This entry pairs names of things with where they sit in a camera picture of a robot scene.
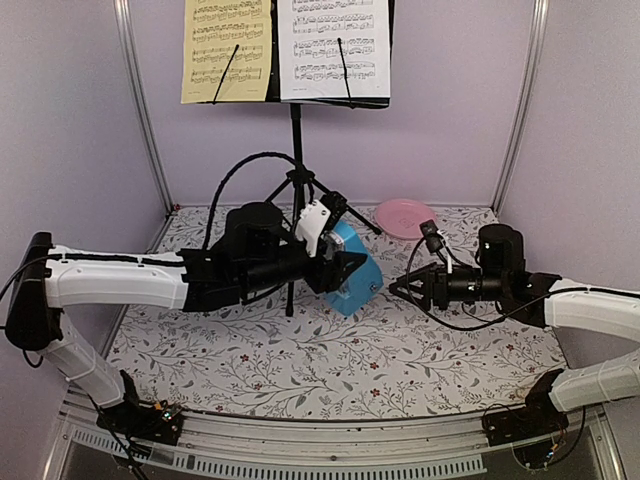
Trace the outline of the yellow sheet music page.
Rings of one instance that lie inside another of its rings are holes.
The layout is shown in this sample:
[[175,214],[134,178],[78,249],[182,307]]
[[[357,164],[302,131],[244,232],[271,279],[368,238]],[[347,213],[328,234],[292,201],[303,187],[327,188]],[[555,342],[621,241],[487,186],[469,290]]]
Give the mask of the yellow sheet music page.
[[271,3],[185,3],[181,102],[266,100],[272,64]]

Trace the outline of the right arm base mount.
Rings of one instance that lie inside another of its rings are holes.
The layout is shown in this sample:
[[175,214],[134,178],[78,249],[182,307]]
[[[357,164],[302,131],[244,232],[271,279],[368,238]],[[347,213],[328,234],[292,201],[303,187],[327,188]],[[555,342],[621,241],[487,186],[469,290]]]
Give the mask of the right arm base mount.
[[498,404],[481,417],[482,429],[490,446],[504,445],[565,430],[567,415],[558,411],[547,397],[526,399],[518,408]]

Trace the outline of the white sheet music page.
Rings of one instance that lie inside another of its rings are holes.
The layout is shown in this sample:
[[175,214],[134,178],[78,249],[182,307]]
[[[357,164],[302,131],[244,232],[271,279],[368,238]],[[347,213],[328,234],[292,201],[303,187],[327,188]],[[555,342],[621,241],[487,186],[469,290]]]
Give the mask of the white sheet music page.
[[391,96],[389,1],[278,1],[283,101]]

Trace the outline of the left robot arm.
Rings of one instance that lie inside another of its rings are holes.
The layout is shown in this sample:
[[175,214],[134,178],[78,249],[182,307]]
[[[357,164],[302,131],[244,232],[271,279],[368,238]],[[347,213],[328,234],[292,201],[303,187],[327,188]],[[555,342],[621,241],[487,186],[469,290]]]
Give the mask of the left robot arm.
[[85,341],[65,308],[151,305],[204,313],[298,280],[316,294],[349,297],[350,279],[369,255],[357,236],[341,234],[342,215],[314,200],[287,228],[278,207],[252,202],[228,212],[215,243],[151,255],[73,250],[38,232],[2,290],[10,296],[6,338],[53,363],[126,433],[141,433],[149,415],[133,380]]

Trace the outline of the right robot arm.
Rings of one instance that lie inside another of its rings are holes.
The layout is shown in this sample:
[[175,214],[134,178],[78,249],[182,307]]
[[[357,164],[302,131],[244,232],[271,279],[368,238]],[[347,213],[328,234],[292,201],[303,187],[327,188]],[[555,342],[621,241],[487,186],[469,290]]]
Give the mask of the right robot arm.
[[[432,309],[453,302],[493,302],[498,317],[483,328],[506,320],[536,328],[574,328],[631,341],[639,339],[639,295],[634,291],[579,283],[557,274],[526,269],[523,235],[494,223],[478,232],[476,263],[458,261],[432,221],[421,226],[420,244],[439,262],[406,269],[390,292],[433,319]],[[639,394],[639,354],[632,352],[581,369],[543,374],[525,398],[517,427],[537,436],[556,414]]]

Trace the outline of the blue metronome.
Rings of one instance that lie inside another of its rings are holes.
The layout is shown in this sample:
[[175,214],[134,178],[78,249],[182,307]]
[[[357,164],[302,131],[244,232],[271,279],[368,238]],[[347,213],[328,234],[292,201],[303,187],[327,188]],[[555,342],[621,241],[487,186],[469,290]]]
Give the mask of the blue metronome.
[[345,221],[339,221],[329,234],[330,244],[338,251],[365,254],[365,262],[342,283],[337,291],[327,293],[329,306],[345,317],[356,313],[384,286],[380,267],[357,232]]

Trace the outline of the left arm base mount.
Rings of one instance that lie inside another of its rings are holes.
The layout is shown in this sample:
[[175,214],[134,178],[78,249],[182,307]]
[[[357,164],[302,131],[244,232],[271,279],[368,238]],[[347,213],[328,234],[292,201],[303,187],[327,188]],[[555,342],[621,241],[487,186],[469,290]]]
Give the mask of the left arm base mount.
[[127,439],[176,446],[184,423],[182,407],[167,400],[153,405],[141,402],[131,376],[124,370],[120,374],[124,382],[123,400],[109,408],[100,407],[96,425]]

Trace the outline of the black music stand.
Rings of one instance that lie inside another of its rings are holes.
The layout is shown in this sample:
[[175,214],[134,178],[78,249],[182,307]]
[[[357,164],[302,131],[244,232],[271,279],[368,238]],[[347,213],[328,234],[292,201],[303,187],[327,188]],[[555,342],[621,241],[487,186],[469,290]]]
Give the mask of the black music stand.
[[[290,217],[284,216],[284,224],[287,228],[291,228],[294,221],[298,219],[301,210],[312,200],[320,200],[325,193],[333,191],[321,183],[316,175],[307,168],[303,160],[303,140],[302,140],[302,108],[306,104],[323,104],[338,107],[347,107],[350,109],[383,109],[389,105],[390,98],[388,99],[373,99],[362,98],[355,101],[345,100],[317,100],[317,101],[283,101],[280,98],[279,88],[279,53],[278,53],[278,20],[276,12],[276,3],[278,1],[269,1],[271,3],[271,19],[272,19],[272,64],[269,86],[267,90],[266,100],[263,102],[243,102],[243,103],[280,103],[288,106],[290,111],[291,129],[292,129],[292,143],[293,151],[286,156],[290,168],[286,174],[284,180],[284,186],[289,188],[293,192],[293,212]],[[391,49],[392,49],[392,28],[393,28],[393,14],[395,5],[389,1],[392,7],[391,13]],[[268,202],[273,205],[272,199],[266,199],[261,202]],[[351,206],[347,201],[347,210],[344,213],[347,214],[351,211]],[[203,247],[206,243],[215,243],[218,240],[212,238],[206,238]],[[304,282],[298,280],[295,282],[289,282],[278,287],[274,287],[259,294],[252,294],[249,301],[240,304],[250,304],[256,302],[262,298],[265,298],[280,288],[293,288],[297,282]]]

